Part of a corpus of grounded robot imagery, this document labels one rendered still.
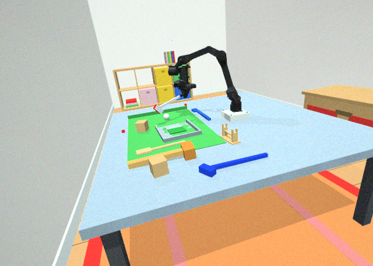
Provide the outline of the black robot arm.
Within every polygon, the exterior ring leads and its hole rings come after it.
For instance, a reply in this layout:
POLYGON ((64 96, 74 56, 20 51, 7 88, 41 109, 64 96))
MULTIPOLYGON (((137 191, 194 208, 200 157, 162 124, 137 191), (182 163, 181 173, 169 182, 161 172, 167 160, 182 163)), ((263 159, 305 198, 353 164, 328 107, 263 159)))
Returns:
MULTIPOLYGON (((238 93, 237 93, 237 91, 236 91, 236 89, 235 89, 235 87, 232 83, 231 76, 230 76, 228 66, 227 66, 227 57, 226 57, 226 52, 225 51, 219 51, 215 48, 212 48, 211 46, 207 46, 206 48, 203 48, 199 51, 193 52, 192 54, 179 56, 176 65, 170 65, 169 66, 168 74, 170 76, 175 76, 175 75, 178 75, 178 74, 188 75, 188 68, 190 68, 190 66, 187 63, 190 62, 191 60, 193 60, 195 58, 198 58, 202 55, 205 55, 207 53, 215 56, 218 63, 221 66, 221 69, 223 71, 223 75, 224 75, 224 78, 225 78, 225 81, 226 81, 226 85, 227 85, 227 90, 226 90, 227 98, 229 98, 229 100, 231 100, 230 110, 233 113, 242 111, 241 110, 241 108, 242 108, 241 97, 238 95, 238 93), (187 65, 182 66, 182 65, 185 65, 185 64, 187 64, 187 65), (180 66, 182 66, 182 67, 179 68, 180 66)), ((175 87, 178 87, 178 88, 182 85, 185 86, 186 85, 185 79, 183 78, 183 79, 179 79, 179 80, 175 81, 174 85, 175 85, 175 87)))

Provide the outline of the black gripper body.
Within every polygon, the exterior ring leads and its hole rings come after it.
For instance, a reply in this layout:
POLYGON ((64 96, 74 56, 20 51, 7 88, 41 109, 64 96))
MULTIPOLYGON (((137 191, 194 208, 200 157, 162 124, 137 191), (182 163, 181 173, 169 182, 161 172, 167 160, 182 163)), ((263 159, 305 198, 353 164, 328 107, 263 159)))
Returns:
POLYGON ((194 84, 194 83, 189 83, 188 82, 188 78, 189 78, 189 76, 188 75, 180 75, 180 77, 178 77, 179 79, 185 79, 185 83, 186 83, 186 85, 184 86, 184 85, 182 85, 182 86, 180 86, 179 88, 185 88, 185 89, 193 89, 193 88, 196 88, 196 84, 194 84))

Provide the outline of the tan cube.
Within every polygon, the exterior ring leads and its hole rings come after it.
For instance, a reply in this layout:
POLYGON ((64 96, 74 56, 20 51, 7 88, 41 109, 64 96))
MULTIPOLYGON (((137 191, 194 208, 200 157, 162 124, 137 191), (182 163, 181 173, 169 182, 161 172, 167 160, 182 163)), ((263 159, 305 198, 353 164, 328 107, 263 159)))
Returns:
POLYGON ((167 159, 163 154, 148 158, 148 161, 150 171, 155 179, 169 174, 167 159))
POLYGON ((148 120, 139 120, 135 123, 136 132, 146 132, 149 129, 148 120))

